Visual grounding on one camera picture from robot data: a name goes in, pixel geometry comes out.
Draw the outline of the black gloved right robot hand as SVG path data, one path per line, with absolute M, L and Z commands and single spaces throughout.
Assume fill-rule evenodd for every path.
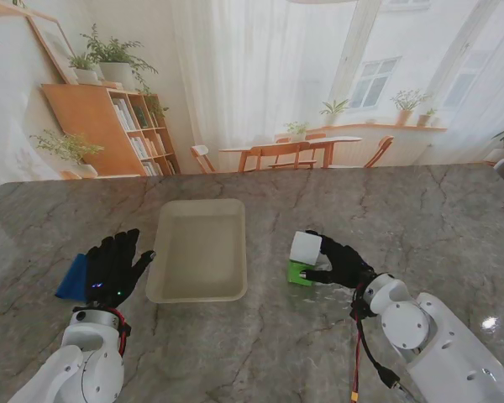
M 368 285 L 377 276 L 375 270 L 349 245 L 342 245 L 313 230 L 307 230 L 306 233 L 322 239 L 320 253 L 328 258 L 331 270 L 304 270 L 301 272 L 302 278 L 356 289 L 360 285 Z

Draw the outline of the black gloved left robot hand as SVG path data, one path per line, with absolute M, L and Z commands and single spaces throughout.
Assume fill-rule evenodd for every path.
M 117 308 L 129 298 L 155 257 L 155 252 L 148 250 L 134 260 L 139 235 L 137 228 L 120 232 L 87 252 L 87 304 Z

